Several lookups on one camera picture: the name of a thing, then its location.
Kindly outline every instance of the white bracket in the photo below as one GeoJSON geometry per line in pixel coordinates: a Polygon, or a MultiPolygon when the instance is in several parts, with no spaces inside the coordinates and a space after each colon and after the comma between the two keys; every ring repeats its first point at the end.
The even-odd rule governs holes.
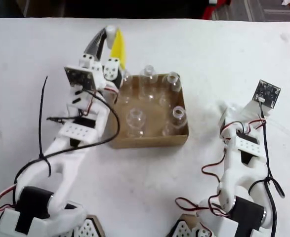
{"type": "Polygon", "coordinates": [[[120,59],[109,58],[104,66],[104,77],[106,80],[115,80],[119,74],[120,59]]]}
{"type": "Polygon", "coordinates": [[[70,137],[87,144],[92,143],[97,137],[95,129],[79,125],[73,122],[66,122],[59,130],[59,135],[70,137]]]}

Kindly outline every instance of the black cable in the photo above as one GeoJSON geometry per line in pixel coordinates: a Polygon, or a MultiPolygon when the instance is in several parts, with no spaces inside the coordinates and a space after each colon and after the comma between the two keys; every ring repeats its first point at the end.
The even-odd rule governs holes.
{"type": "MultiPolygon", "coordinates": [[[[261,117],[263,119],[265,119],[264,117],[264,113],[263,113],[263,110],[262,110],[262,103],[259,102],[259,106],[260,106],[260,111],[261,111],[261,117]]],[[[273,178],[273,175],[272,175],[272,172],[271,172],[271,169],[270,169],[270,160],[269,160],[269,152],[268,152],[268,143],[267,143],[267,134],[266,134],[266,122],[262,124],[262,128],[263,128],[263,139],[264,139],[264,149],[265,149],[265,153],[266,153],[266,157],[267,157],[267,168],[268,168],[268,173],[267,173],[267,177],[265,179],[262,179],[262,180],[258,180],[258,181],[255,181],[249,188],[248,190],[248,193],[250,195],[250,192],[251,190],[253,189],[253,187],[260,183],[260,182],[263,182],[264,183],[264,188],[267,192],[267,195],[269,197],[269,200],[270,200],[270,204],[271,204],[271,208],[272,208],[272,231],[271,231],[271,237],[274,237],[275,236],[275,233],[276,233],[276,229],[277,229],[277,218],[278,218],[278,214],[277,214],[277,209],[276,209],[276,206],[275,206],[275,203],[274,203],[274,200],[273,200],[273,197],[272,197],[272,194],[270,192],[270,189],[269,189],[269,182],[272,181],[276,190],[278,191],[280,197],[282,198],[285,198],[285,193],[283,192],[280,184],[273,178]]]]}
{"type": "Polygon", "coordinates": [[[78,118],[81,118],[82,116],[83,116],[83,114],[79,114],[78,116],[73,116],[73,117],[48,117],[48,118],[46,118],[46,120],[65,124],[64,120],[78,119],[78,118]]]}
{"type": "MultiPolygon", "coordinates": [[[[106,105],[106,106],[110,109],[110,111],[114,114],[114,116],[115,116],[115,118],[116,118],[116,120],[117,120],[117,131],[116,131],[116,133],[115,133],[113,136],[111,136],[110,138],[107,138],[107,139],[105,139],[105,140],[103,140],[103,141],[100,141],[100,142],[96,142],[96,143],[89,144],[89,145],[85,145],[85,146],[81,146],[81,147],[69,148],[69,149],[61,150],[61,151],[59,151],[59,152],[54,152],[54,153],[48,154],[48,155],[44,156],[45,159],[48,159],[48,158],[50,158],[50,157],[52,157],[52,156],[56,156],[56,155],[59,155],[59,154],[62,154],[62,153],[66,153],[66,152],[72,152],[72,151],[76,151],[76,150],[80,150],[80,149],[85,149],[85,148],[90,148],[90,147],[98,146],[98,145],[101,145],[101,144],[104,144],[104,143],[110,142],[110,141],[112,141],[113,139],[115,139],[115,138],[118,136],[118,134],[119,134],[119,132],[120,132],[120,130],[121,130],[121,123],[120,123],[120,118],[119,118],[118,114],[116,113],[116,111],[115,111],[115,110],[114,110],[114,109],[113,109],[113,108],[112,108],[112,107],[111,107],[107,102],[105,102],[103,99],[101,99],[101,98],[98,97],[97,95],[91,93],[90,91],[85,91],[85,92],[87,92],[87,93],[89,93],[90,95],[92,95],[95,99],[101,101],[101,102],[102,102],[104,105],[106,105]]],[[[23,173],[24,170],[26,170],[29,166],[31,166],[32,164],[35,164],[35,163],[37,163],[37,162],[39,162],[39,161],[42,161],[42,160],[41,160],[41,159],[36,159],[36,160],[33,160],[33,161],[27,163],[26,165],[24,165],[24,166],[23,166],[23,167],[22,167],[22,168],[17,172],[17,174],[16,174],[16,176],[15,176],[15,178],[14,178],[14,184],[17,183],[17,179],[18,179],[18,177],[21,175],[21,173],[23,173]]],[[[15,189],[14,189],[14,190],[13,190],[13,205],[15,205],[15,204],[16,204],[16,200],[15,200],[15,189]]]]}
{"type": "Polygon", "coordinates": [[[39,139],[39,144],[40,144],[40,157],[43,157],[42,146],[41,146],[41,116],[42,116],[42,106],[43,106],[43,101],[44,101],[44,91],[45,91],[47,79],[48,79],[48,76],[46,76],[44,85],[42,86],[42,89],[41,89],[40,118],[38,122],[38,139],[39,139]]]}
{"type": "Polygon", "coordinates": [[[0,224],[1,224],[1,218],[2,218],[3,214],[4,214],[4,211],[0,215],[0,224]]]}
{"type": "Polygon", "coordinates": [[[120,123],[120,118],[119,118],[118,114],[116,113],[116,111],[107,102],[105,102],[103,99],[101,99],[97,95],[93,94],[92,92],[90,92],[88,90],[83,90],[83,91],[85,91],[88,94],[92,95],[95,99],[101,101],[114,114],[114,116],[115,116],[115,118],[117,120],[117,131],[116,131],[116,133],[113,136],[111,136],[111,137],[109,137],[109,138],[107,138],[107,139],[105,139],[103,141],[96,142],[96,143],[89,144],[89,145],[85,145],[85,146],[81,146],[81,147],[69,148],[69,149],[65,149],[65,150],[59,151],[59,152],[54,152],[54,153],[46,155],[45,156],[46,158],[50,158],[52,156],[56,156],[56,155],[59,155],[59,154],[62,154],[62,153],[66,153],[66,152],[72,152],[72,151],[76,151],[76,150],[81,150],[81,149],[85,149],[85,148],[90,148],[90,147],[95,147],[95,146],[98,146],[98,145],[102,145],[102,144],[105,144],[105,143],[108,143],[108,142],[114,140],[118,136],[118,134],[119,134],[119,132],[121,130],[121,123],[120,123]]]}
{"type": "Polygon", "coordinates": [[[48,176],[51,176],[51,165],[49,163],[49,161],[47,160],[47,158],[44,156],[43,152],[42,152],[42,145],[41,145],[41,118],[42,118],[42,107],[43,107],[43,101],[44,101],[44,92],[45,92],[45,86],[46,86],[46,82],[47,82],[48,76],[46,76],[46,79],[44,81],[44,85],[42,86],[41,89],[41,105],[40,105],[40,118],[39,118],[39,122],[38,122],[38,139],[39,139],[39,144],[40,144],[40,155],[39,155],[39,159],[43,159],[47,165],[48,165],[48,176]]]}

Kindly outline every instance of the robotic arm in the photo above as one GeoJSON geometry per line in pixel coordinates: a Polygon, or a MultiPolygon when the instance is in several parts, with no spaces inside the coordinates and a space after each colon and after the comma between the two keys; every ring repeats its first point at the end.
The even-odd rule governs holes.
{"type": "Polygon", "coordinates": [[[118,94],[124,65],[122,34],[118,28],[108,26],[88,45],[79,66],[65,67],[71,85],[67,102],[69,117],[59,118],[67,122],[43,154],[43,159],[31,163],[17,176],[13,197],[16,202],[11,208],[5,208],[0,220],[1,232],[14,237],[52,237],[83,224],[87,217],[85,209],[68,201],[68,196],[80,164],[93,149],[91,144],[103,143],[99,141],[112,110],[103,93],[108,90],[118,94]],[[105,40],[112,51],[103,66],[100,59],[105,40]],[[56,190],[39,188],[41,183],[50,182],[47,177],[55,173],[62,176],[56,190]]]}
{"type": "Polygon", "coordinates": [[[197,237],[275,236],[277,213],[268,182],[273,181],[282,198],[285,194],[269,167],[264,114],[274,108],[280,90],[261,80],[246,107],[228,107],[223,113],[219,131],[225,143],[224,173],[217,194],[193,204],[198,221],[192,230],[180,221],[171,236],[183,231],[197,237]]]}

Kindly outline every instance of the cardboard box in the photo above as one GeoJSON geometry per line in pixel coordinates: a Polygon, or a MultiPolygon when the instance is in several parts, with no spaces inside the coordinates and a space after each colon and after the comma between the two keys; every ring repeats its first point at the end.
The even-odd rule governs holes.
{"type": "MultiPolygon", "coordinates": [[[[158,76],[158,83],[161,83],[163,77],[164,75],[158,76]]],[[[189,136],[188,123],[182,129],[181,135],[163,136],[162,130],[166,124],[167,115],[172,109],[163,108],[158,101],[144,102],[139,100],[139,76],[133,76],[132,86],[132,99],[127,104],[117,103],[113,106],[120,118],[121,130],[119,135],[111,142],[111,147],[120,149],[183,145],[189,136]],[[140,138],[129,138],[127,136],[126,114],[134,107],[140,108],[146,115],[145,133],[140,138]]],[[[176,105],[185,109],[182,89],[179,92],[176,105]]],[[[113,115],[110,116],[110,125],[111,130],[116,131],[117,121],[113,115]]]]}

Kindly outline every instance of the white surface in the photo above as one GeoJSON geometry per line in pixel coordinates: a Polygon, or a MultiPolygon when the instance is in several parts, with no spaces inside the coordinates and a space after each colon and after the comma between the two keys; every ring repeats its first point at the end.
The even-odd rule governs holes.
{"type": "MultiPolygon", "coordinates": [[[[267,136],[271,169],[286,193],[280,199],[272,188],[277,236],[290,233],[290,23],[0,19],[0,191],[38,156],[45,76],[44,118],[65,108],[69,86],[63,67],[76,65],[108,24],[122,29],[126,68],[132,74],[148,64],[158,73],[180,74],[190,136],[181,148],[93,149],[80,169],[72,200],[97,215],[109,237],[165,236],[182,213],[174,203],[177,196],[199,202],[216,193],[216,179],[200,169],[222,156],[219,104],[246,105],[264,79],[282,88],[267,136]]],[[[43,120],[44,150],[58,129],[43,120]]]]}

